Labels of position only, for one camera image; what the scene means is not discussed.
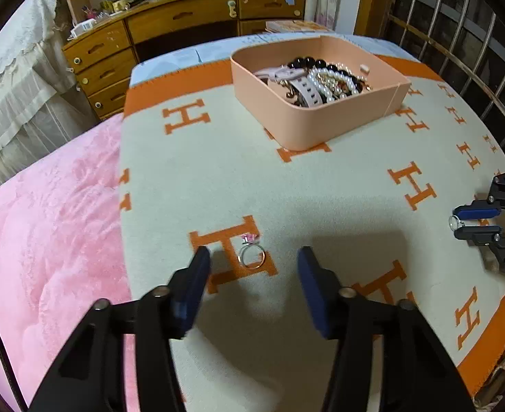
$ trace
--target ring band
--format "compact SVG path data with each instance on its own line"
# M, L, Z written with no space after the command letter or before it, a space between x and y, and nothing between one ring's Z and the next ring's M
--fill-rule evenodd
M260 251L262 252L262 260L260 260L260 263L256 266L248 266L248 265L245 265L245 262L244 262L244 259L243 259L243 256L245 255L245 251L247 249L249 249L251 246L255 246L257 247L258 249L260 249ZM241 263L243 266L245 266L247 269L250 269L250 270L257 270L258 268L260 268L264 262L266 261L266 251L264 250L264 248L262 246L260 246L259 244L256 244L256 243L247 243L245 246L243 246L241 248L241 251L239 251L239 255L237 257L239 259L239 263Z

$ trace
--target pink fluffy blanket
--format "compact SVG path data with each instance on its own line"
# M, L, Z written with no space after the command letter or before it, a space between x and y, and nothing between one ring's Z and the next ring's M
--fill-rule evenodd
M0 187L0 334L28 404L92 302L131 297L117 192L121 121L103 122ZM132 357L126 363L133 411ZM19 410L1 364L0 393Z

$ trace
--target orange border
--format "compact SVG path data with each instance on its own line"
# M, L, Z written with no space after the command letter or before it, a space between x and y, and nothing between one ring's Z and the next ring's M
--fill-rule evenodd
M505 294L487 327L458 365L458 371L471 395L489 378L505 350Z
M378 56L405 76L443 79L426 64L388 56ZM124 117L164 101L233 83L230 60L201 64L157 77L127 92ZM505 350L505 295L480 338L458 365L471 395L475 395Z

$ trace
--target pink box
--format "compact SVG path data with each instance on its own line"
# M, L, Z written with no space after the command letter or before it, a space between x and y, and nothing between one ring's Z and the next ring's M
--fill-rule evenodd
M343 63L357 76L369 67L371 91L319 107L304 108L285 100L286 88L264 84L253 75L296 57L312 56ZM288 150L303 151L399 109L411 81L373 54L338 37L322 35L249 46L232 54L235 97Z

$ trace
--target metal bolt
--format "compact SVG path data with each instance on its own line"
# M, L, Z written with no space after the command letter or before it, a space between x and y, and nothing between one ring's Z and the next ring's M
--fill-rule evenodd
M110 305L110 301L108 299L98 299L96 302L94 302L94 309L97 311L104 310Z
M409 299L401 299L399 302L397 302L397 305L399 305L399 308L402 308L403 310L412 311L416 309L414 302L410 301Z
M165 297L167 296L171 290L169 290L167 285L160 285L157 288L154 288L152 294L154 297Z
M346 299L352 299L357 296L357 291L350 287L344 287L338 290L338 294Z

